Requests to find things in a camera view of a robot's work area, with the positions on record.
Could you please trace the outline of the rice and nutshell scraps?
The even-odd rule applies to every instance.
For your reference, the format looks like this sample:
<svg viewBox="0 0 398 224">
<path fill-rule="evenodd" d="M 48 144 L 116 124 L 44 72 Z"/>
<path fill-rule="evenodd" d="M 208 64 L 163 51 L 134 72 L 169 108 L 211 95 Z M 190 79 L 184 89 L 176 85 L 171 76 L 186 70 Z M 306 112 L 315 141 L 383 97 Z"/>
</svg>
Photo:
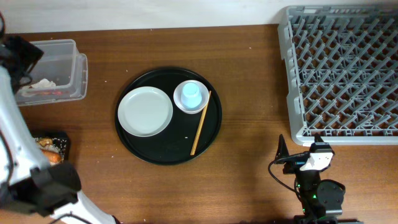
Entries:
<svg viewBox="0 0 398 224">
<path fill-rule="evenodd" d="M 43 150 L 64 155 L 68 149 L 68 141 L 62 138 L 34 138 L 35 143 Z"/>
</svg>

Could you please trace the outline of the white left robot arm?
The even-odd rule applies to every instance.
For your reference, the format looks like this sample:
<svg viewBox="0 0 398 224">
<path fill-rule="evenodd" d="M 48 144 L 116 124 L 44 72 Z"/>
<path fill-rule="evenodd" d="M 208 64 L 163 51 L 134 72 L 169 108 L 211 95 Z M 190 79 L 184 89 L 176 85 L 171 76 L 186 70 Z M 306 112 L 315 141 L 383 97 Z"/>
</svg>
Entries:
<svg viewBox="0 0 398 224">
<path fill-rule="evenodd" d="M 22 37 L 1 39 L 1 209 L 55 222 L 118 223 L 83 193 L 72 164 L 50 164 L 21 115 L 14 95 L 43 54 Z"/>
</svg>

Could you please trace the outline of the white tissue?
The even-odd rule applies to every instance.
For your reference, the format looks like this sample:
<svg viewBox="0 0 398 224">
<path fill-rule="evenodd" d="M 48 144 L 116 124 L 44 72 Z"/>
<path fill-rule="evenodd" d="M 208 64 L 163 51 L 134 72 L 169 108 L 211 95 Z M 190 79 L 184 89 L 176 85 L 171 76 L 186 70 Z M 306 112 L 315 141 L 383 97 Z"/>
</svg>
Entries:
<svg viewBox="0 0 398 224">
<path fill-rule="evenodd" d="M 30 88 L 33 89 L 42 89 L 42 88 L 55 88 L 57 85 L 53 81 L 49 81 L 46 78 L 41 79 L 41 81 L 32 84 Z"/>
</svg>

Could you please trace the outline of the grey dishwasher rack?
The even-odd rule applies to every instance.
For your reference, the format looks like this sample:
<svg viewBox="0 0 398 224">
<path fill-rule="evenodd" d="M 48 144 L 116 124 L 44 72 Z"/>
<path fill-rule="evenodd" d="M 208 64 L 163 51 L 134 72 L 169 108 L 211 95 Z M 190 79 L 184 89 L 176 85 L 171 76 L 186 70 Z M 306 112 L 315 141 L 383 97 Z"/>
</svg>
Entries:
<svg viewBox="0 0 398 224">
<path fill-rule="evenodd" d="M 397 144 L 397 5 L 289 6 L 278 26 L 294 143 Z"/>
</svg>

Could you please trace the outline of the black rectangular food-waste tray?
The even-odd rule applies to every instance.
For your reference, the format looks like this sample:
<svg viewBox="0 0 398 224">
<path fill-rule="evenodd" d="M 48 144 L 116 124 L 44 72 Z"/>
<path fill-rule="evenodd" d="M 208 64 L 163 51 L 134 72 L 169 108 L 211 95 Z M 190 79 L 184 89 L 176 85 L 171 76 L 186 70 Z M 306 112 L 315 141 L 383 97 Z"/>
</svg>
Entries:
<svg viewBox="0 0 398 224">
<path fill-rule="evenodd" d="M 70 138 L 63 131 L 37 131 L 32 134 L 36 145 L 52 166 L 68 159 Z"/>
</svg>

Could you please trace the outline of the orange carrot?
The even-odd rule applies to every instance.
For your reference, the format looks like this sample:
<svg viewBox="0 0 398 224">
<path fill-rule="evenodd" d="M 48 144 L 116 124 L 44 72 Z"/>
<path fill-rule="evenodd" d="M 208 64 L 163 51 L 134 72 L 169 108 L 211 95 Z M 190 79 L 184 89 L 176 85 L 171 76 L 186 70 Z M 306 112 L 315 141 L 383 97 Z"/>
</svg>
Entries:
<svg viewBox="0 0 398 224">
<path fill-rule="evenodd" d="M 56 152 L 42 150 L 42 153 L 49 160 L 51 165 L 59 164 L 63 161 L 63 157 Z"/>
</svg>

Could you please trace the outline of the clear plastic bin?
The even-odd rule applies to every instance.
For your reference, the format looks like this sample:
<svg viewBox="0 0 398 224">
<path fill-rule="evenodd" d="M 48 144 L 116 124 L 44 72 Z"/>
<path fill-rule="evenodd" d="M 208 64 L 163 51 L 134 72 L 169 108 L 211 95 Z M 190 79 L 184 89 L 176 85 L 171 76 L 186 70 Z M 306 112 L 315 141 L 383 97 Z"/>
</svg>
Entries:
<svg viewBox="0 0 398 224">
<path fill-rule="evenodd" d="M 22 87 L 15 95 L 19 106 L 60 103 L 64 101 L 82 100 L 86 96 L 88 86 L 88 60 L 85 54 L 79 53 L 76 42 L 72 39 L 35 41 L 34 44 L 44 52 L 30 72 L 33 81 Z M 55 88 L 30 88 L 41 79 L 46 78 L 56 83 Z M 62 91 L 62 95 L 46 95 L 24 97 L 23 91 Z"/>
</svg>

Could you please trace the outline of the red snack wrapper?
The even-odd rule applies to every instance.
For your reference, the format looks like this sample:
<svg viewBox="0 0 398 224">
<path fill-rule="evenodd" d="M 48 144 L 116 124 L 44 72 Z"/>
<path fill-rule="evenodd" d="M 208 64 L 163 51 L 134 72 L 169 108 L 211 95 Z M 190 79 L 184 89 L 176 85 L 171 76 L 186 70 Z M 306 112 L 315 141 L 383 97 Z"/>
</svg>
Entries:
<svg viewBox="0 0 398 224">
<path fill-rule="evenodd" d="M 33 97 L 33 96 L 46 96 L 46 95 L 62 95 L 64 92 L 62 91 L 33 91 L 32 89 L 28 89 L 27 91 L 23 91 L 21 93 L 24 97 Z"/>
</svg>

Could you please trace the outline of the light blue cup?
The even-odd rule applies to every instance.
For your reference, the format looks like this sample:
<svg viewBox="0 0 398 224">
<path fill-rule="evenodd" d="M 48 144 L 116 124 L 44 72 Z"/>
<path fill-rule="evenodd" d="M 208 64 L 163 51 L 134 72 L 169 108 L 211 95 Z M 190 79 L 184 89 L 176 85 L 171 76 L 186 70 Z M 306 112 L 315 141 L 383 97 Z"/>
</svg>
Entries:
<svg viewBox="0 0 398 224">
<path fill-rule="evenodd" d="M 182 88 L 181 102 L 186 108 L 195 108 L 202 101 L 201 91 L 196 83 L 188 82 Z"/>
</svg>

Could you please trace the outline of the round black tray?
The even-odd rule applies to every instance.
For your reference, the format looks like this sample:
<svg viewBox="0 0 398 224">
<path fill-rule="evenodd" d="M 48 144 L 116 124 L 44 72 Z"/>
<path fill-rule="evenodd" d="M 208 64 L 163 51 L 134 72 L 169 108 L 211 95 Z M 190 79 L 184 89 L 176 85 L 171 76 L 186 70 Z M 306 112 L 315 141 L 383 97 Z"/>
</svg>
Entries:
<svg viewBox="0 0 398 224">
<path fill-rule="evenodd" d="M 129 152 L 152 164 L 172 166 L 194 159 L 211 146 L 221 128 L 221 101 L 210 82 L 191 70 L 178 67 L 162 67 L 144 73 L 125 87 L 115 110 L 119 109 L 122 98 L 137 88 L 145 86 L 158 88 L 167 95 L 167 98 L 171 98 L 177 85 L 188 79 L 202 82 L 211 90 L 210 104 L 206 111 L 195 155 L 191 156 L 190 151 L 201 114 L 186 114 L 178 109 L 176 105 L 172 105 L 173 115 L 165 129 L 148 137 L 139 137 L 128 133 L 122 127 L 118 115 L 116 115 L 114 119 L 116 132 Z"/>
</svg>

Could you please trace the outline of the brown food scrap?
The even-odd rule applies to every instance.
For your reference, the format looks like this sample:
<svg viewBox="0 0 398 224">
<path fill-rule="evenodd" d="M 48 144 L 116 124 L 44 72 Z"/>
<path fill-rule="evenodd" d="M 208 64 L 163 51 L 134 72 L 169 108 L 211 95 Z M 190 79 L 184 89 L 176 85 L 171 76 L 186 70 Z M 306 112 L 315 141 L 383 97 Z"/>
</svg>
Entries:
<svg viewBox="0 0 398 224">
<path fill-rule="evenodd" d="M 37 143 L 41 147 L 51 146 L 53 144 L 53 140 L 50 138 L 40 138 L 37 140 Z"/>
</svg>

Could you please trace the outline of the grey plate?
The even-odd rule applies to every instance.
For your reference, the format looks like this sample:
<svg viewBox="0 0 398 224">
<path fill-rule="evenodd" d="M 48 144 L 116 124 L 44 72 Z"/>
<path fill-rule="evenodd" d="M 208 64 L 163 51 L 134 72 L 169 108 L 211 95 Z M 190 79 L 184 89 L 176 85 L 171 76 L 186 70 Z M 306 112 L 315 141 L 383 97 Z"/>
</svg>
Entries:
<svg viewBox="0 0 398 224">
<path fill-rule="evenodd" d="M 117 117 L 123 130 L 137 137 L 159 134 L 171 122 L 173 105 L 162 90 L 143 86 L 127 93 L 119 103 Z"/>
</svg>

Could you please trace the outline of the pink bowl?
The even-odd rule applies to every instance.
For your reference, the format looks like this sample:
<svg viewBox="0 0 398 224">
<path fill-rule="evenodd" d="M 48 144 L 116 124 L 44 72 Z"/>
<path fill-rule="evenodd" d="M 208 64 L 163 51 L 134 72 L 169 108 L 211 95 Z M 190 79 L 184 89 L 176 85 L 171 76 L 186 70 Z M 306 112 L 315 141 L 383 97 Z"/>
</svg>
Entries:
<svg viewBox="0 0 398 224">
<path fill-rule="evenodd" d="M 195 108 L 186 108 L 181 102 L 182 88 L 183 88 L 184 84 L 186 84 L 188 82 L 196 83 L 199 86 L 199 89 L 201 91 L 202 101 Z M 186 114 L 197 114 L 205 107 L 205 105 L 209 99 L 208 92 L 209 92 L 209 90 L 202 82 L 199 82 L 196 80 L 187 80 L 187 81 L 181 82 L 174 90 L 174 95 L 173 95 L 174 103 L 181 111 L 183 111 Z"/>
</svg>

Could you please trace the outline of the wooden chopstick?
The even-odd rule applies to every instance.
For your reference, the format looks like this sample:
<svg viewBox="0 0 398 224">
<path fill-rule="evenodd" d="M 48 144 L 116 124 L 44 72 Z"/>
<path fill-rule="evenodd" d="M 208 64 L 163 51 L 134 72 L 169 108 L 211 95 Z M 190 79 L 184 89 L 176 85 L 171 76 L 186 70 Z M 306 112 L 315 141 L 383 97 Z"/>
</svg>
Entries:
<svg viewBox="0 0 398 224">
<path fill-rule="evenodd" d="M 191 156 L 195 155 L 195 152 L 196 152 L 196 149 L 197 149 L 197 145 L 198 145 L 198 141 L 199 141 L 199 138 L 200 138 L 200 135 L 201 135 L 201 131 L 202 131 L 202 128 L 203 128 L 203 123 L 205 121 L 206 113 L 207 113 L 207 110 L 208 110 L 208 105 L 209 105 L 210 97 L 211 97 L 211 91 L 209 91 L 208 93 L 209 93 L 209 99 L 208 99 L 205 107 L 202 110 L 200 122 L 198 124 L 197 132 L 196 132 L 195 139 L 194 139 L 194 142 L 193 142 L 193 146 L 192 146 L 192 149 L 190 151 L 190 155 Z"/>
</svg>

